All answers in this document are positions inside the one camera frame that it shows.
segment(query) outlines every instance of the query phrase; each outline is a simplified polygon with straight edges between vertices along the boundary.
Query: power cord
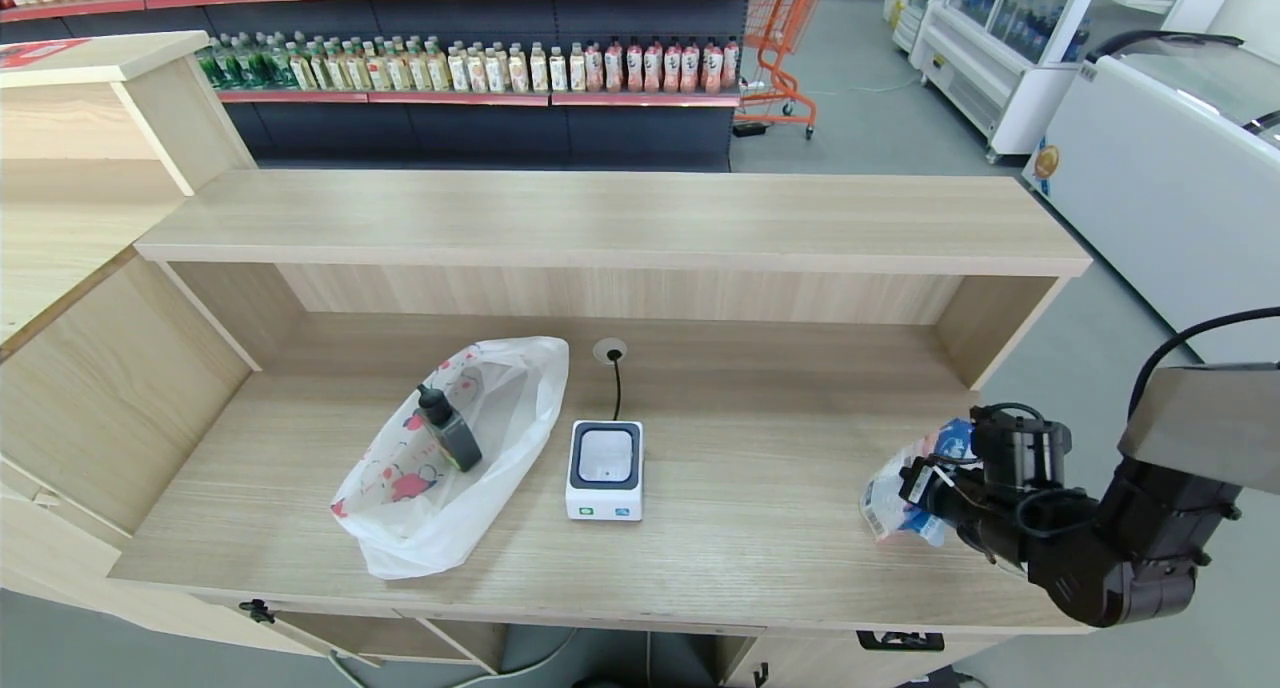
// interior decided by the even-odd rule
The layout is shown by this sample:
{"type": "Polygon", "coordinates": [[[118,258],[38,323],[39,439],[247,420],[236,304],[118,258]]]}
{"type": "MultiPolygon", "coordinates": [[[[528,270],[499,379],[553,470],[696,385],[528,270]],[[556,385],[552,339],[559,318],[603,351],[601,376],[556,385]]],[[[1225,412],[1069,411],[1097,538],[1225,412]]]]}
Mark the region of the power cord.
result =
{"type": "MultiPolygon", "coordinates": [[[[543,668],[544,665],[552,662],[556,659],[556,656],[561,655],[561,652],[563,652],[564,648],[568,647],[570,641],[572,641],[573,636],[576,634],[577,634],[577,628],[570,630],[568,634],[564,637],[564,641],[562,641],[561,645],[557,646],[554,651],[549,652],[547,657],[534,661],[524,668],[517,668],[516,670],[507,673],[499,673],[498,675],[476,675],[475,678],[463,680],[462,683],[453,684],[449,688],[470,688],[471,685],[475,685],[477,683],[484,683],[485,680],[494,680],[499,678],[515,678],[517,675],[524,675],[526,673],[535,671],[539,668],[543,668]]],[[[342,674],[343,678],[349,680],[351,684],[355,685],[356,688],[369,688],[369,685],[365,682],[356,678],[356,675],[351,673],[351,669],[348,669],[346,665],[342,664],[340,660],[338,660],[337,651],[329,651],[329,662],[333,664],[334,669],[338,669],[338,673],[342,674]]]]}
{"type": "Polygon", "coordinates": [[[617,398],[613,400],[613,419],[618,419],[618,416],[622,413],[622,370],[618,368],[618,361],[622,359],[622,352],[618,349],[611,349],[607,354],[604,354],[604,357],[607,357],[609,363],[613,364],[613,382],[616,382],[618,387],[617,398]]]}

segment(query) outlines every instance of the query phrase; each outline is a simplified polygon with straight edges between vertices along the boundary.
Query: wooden panel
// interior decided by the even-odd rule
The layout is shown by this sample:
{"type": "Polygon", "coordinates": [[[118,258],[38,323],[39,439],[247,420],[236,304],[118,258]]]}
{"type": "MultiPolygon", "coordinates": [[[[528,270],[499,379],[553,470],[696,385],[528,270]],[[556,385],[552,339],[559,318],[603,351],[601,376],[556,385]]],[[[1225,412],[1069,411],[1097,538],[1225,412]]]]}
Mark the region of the wooden panel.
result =
{"type": "Polygon", "coordinates": [[[876,545],[859,515],[883,460],[973,400],[928,327],[307,315],[224,409],[113,577],[494,623],[1083,632],[956,538],[876,545]],[[475,338],[527,334],[563,336],[573,357],[543,455],[463,565],[371,577],[355,538],[316,506],[431,366],[475,338]],[[645,519],[625,527],[564,515],[570,427],[613,407],[612,370],[590,356],[609,334],[632,343],[622,416],[645,423],[645,519]]]}
{"type": "Polygon", "coordinates": [[[247,373],[132,260],[0,364],[4,460],[131,535],[247,373]]]}
{"type": "Polygon", "coordinates": [[[151,260],[1079,275],[1011,178],[250,170],[138,243],[151,260]]]}
{"type": "Polygon", "coordinates": [[[111,88],[184,194],[195,194],[225,170],[255,168],[195,58],[174,60],[111,88]]]}
{"type": "Polygon", "coordinates": [[[111,86],[4,91],[4,159],[156,160],[111,86]]]}
{"type": "Polygon", "coordinates": [[[502,671],[502,653],[507,647],[506,623],[428,620],[425,618],[416,620],[472,662],[489,671],[489,675],[498,675],[502,671]]]}
{"type": "Polygon", "coordinates": [[[724,270],[282,265],[302,306],[334,313],[933,325],[960,278],[724,270]]]}
{"type": "Polygon", "coordinates": [[[751,673],[769,664],[769,688],[893,688],[995,646],[1005,637],[946,637],[940,652],[867,651],[855,638],[755,638],[722,683],[754,688],[751,673]]]}
{"type": "Polygon", "coordinates": [[[303,313],[270,263],[169,263],[233,341],[261,366],[280,350],[303,313]]]}
{"type": "Polygon", "coordinates": [[[151,591],[106,579],[120,552],[40,506],[5,501],[0,512],[5,575],[18,590],[41,587],[40,597],[115,615],[163,633],[307,653],[303,646],[265,630],[233,611],[187,593],[151,591]]]}
{"type": "Polygon", "coordinates": [[[180,201],[154,160],[0,161],[4,356],[115,272],[180,201]]]}
{"type": "Polygon", "coordinates": [[[969,387],[980,389],[1066,286],[1066,279],[970,275],[942,320],[938,340],[969,387]]]}

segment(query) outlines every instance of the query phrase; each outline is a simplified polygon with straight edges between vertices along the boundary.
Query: cabinet door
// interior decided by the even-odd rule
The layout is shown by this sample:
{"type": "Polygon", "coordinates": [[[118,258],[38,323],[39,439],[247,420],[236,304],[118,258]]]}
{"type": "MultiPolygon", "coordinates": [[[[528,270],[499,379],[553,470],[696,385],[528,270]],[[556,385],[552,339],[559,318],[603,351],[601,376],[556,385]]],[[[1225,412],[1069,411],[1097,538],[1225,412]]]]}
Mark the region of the cabinet door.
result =
{"type": "Polygon", "coordinates": [[[722,641],[717,665],[727,671],[722,684],[755,688],[893,688],[972,656],[1004,641],[1005,636],[947,636],[937,652],[868,651],[851,634],[797,638],[765,632],[750,646],[722,641]]]}

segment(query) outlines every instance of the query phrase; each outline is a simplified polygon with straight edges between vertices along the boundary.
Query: black cable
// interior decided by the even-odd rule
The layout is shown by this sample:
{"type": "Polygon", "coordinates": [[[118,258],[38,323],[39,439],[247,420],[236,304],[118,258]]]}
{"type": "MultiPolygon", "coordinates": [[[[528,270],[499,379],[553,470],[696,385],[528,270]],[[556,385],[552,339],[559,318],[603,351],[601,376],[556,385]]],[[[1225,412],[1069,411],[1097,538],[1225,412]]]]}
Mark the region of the black cable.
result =
{"type": "Polygon", "coordinates": [[[1219,316],[1219,318],[1206,320],[1206,322],[1192,325],[1192,327],[1185,329],[1185,331],[1176,332],[1174,338],[1161,343],[1158,349],[1148,357],[1147,363],[1142,364],[1142,370],[1138,372],[1138,379],[1133,382],[1133,393],[1129,395],[1129,418],[1133,418],[1133,410],[1138,410],[1138,402],[1142,402],[1142,393],[1146,391],[1147,382],[1151,381],[1151,375],[1156,372],[1156,364],[1160,364],[1160,361],[1164,361],[1164,357],[1169,356],[1170,352],[1176,349],[1176,347],[1192,340],[1192,338],[1199,336],[1202,332],[1212,331],[1212,329],[1216,327],[1224,327],[1224,325],[1247,324],[1249,320],[1262,318],[1280,318],[1280,306],[1271,306],[1271,308],[1243,309],[1240,313],[1222,315],[1219,316]]]}
{"type": "Polygon", "coordinates": [[[1037,494],[1032,494],[1024,497],[1023,500],[1018,501],[1018,505],[1014,506],[1014,524],[1020,529],[1020,532],[1025,533],[1027,536],[1030,536],[1032,538],[1052,538],[1055,536],[1061,536],[1061,533],[1070,533],[1071,529],[1079,529],[1084,528],[1085,526],[1093,524],[1092,518],[1079,520],[1078,523],[1073,523],[1070,526],[1064,526],[1061,528],[1052,528],[1052,529],[1032,528],[1030,526],[1027,524],[1027,519],[1023,517],[1029,505],[1036,504],[1038,501],[1043,501],[1044,497],[1057,497],[1057,496],[1074,496],[1089,500],[1089,495],[1084,492],[1084,489],[1047,489],[1047,491],[1039,491],[1037,494]]]}
{"type": "Polygon", "coordinates": [[[1002,404],[983,405],[983,409],[992,410],[993,413],[996,410],[1023,410],[1023,413],[1029,413],[1036,419],[1044,419],[1041,410],[1033,409],[1033,407],[1028,404],[1018,404],[1018,402],[1002,402],[1002,404]]]}

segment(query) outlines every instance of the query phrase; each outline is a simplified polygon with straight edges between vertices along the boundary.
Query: dark bottle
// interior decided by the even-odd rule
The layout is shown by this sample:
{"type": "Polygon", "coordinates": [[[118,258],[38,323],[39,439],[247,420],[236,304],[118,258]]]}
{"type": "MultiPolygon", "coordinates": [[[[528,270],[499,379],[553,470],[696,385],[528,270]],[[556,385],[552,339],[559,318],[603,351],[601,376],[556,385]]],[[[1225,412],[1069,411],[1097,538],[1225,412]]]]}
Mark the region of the dark bottle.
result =
{"type": "Polygon", "coordinates": [[[426,427],[434,434],[444,457],[448,457],[454,468],[462,473],[475,468],[484,455],[480,453],[480,446],[476,445],[476,439],[471,435],[466,419],[462,419],[461,413],[453,410],[453,405],[449,405],[449,398],[440,389],[426,386],[417,389],[420,395],[417,396],[416,413],[422,417],[426,427]]]}

